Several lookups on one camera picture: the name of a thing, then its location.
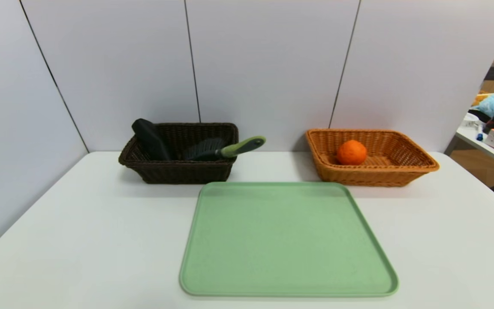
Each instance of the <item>brush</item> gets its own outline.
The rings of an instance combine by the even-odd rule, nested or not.
[[[264,145],[264,136],[253,136],[245,141],[225,147],[225,141],[219,137],[206,139],[183,153],[187,161],[217,161],[233,158],[241,153],[255,150]]]

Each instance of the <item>panel seam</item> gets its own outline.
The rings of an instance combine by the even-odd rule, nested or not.
[[[74,117],[72,117],[72,114],[70,113],[70,109],[68,108],[68,105],[66,104],[66,100],[64,100],[64,96],[62,96],[62,92],[60,91],[60,88],[58,87],[57,81],[54,79],[53,72],[51,72],[51,68],[49,68],[49,64],[47,63],[47,59],[45,59],[45,55],[43,54],[43,51],[41,50],[41,46],[39,45],[39,41],[37,40],[36,34],[33,31],[32,24],[30,23],[30,19],[28,18],[28,14],[26,14],[26,10],[24,9],[24,5],[22,4],[22,0],[19,0],[20,6],[22,7],[22,12],[24,13],[24,16],[26,17],[26,21],[28,22],[28,25],[30,26],[30,31],[32,32],[33,39],[35,39],[37,48],[39,49],[39,52],[41,53],[41,57],[43,58],[43,61],[45,62],[45,66],[47,67],[47,70],[49,71],[49,74],[51,75],[51,78],[53,79],[54,86],[57,88],[58,94],[60,96],[60,99],[62,100],[62,103],[64,104],[64,107],[66,107],[66,110],[68,112],[68,115],[70,115],[70,119],[72,120],[72,123],[74,124],[74,127],[77,131],[77,134],[79,135],[81,142],[83,143],[85,150],[87,153],[90,153],[89,148],[87,148],[87,144],[85,143],[85,140],[81,136],[81,132],[79,131],[77,124],[74,120]]]
[[[194,66],[194,51],[192,49],[192,37],[190,36],[190,22],[188,21],[188,7],[186,6],[186,0],[184,0],[184,12],[186,14],[186,29],[188,30],[188,43],[190,44],[190,57],[192,58],[192,73],[194,74],[194,88],[196,90],[196,102],[198,103],[198,118],[199,118],[199,122],[201,122],[202,112],[199,108],[198,82],[196,80],[196,67]]]
[[[331,123],[333,122],[333,116],[335,115],[335,108],[337,107],[337,100],[339,99],[340,86],[343,83],[344,71],[346,69],[346,63],[348,61],[349,50],[350,50],[350,47],[352,46],[353,33],[355,30],[355,24],[357,23],[357,16],[359,15],[359,8],[361,7],[361,1],[362,0],[359,0],[359,2],[357,4],[357,10],[355,12],[355,19],[353,20],[352,34],[350,35],[350,40],[348,42],[348,49],[346,51],[346,57],[344,58],[343,71],[340,73],[339,87],[337,89],[337,95],[335,96],[335,104],[333,104],[333,111],[331,111],[331,119],[329,120],[329,126],[327,127],[328,129],[331,128]]]

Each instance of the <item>green handle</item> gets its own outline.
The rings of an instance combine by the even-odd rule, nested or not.
[[[260,146],[264,145],[266,142],[266,137],[264,136],[253,136],[245,141],[235,143],[234,145],[226,146],[220,149],[220,155],[225,158],[232,158],[240,153],[255,150]]]

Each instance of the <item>white table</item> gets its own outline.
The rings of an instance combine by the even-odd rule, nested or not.
[[[483,141],[478,141],[476,140],[476,135],[478,135],[478,131],[476,127],[459,127],[457,129],[457,133],[455,134],[456,138],[462,139],[463,141],[469,143],[470,145],[474,146],[477,149],[480,149],[487,155],[491,156],[494,158],[494,148],[488,146],[486,143]],[[448,149],[452,150],[452,148],[455,146],[455,140],[451,141],[451,145],[449,145]]]
[[[191,297],[178,284],[200,185],[81,160],[0,238],[0,309],[494,308],[494,193],[449,157],[405,188],[350,187],[400,278],[391,297]],[[308,153],[242,154],[230,181],[317,181]]]

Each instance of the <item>green tray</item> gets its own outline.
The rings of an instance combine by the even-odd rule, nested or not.
[[[186,293],[382,297],[398,278],[347,188],[331,182],[212,182],[182,260]]]

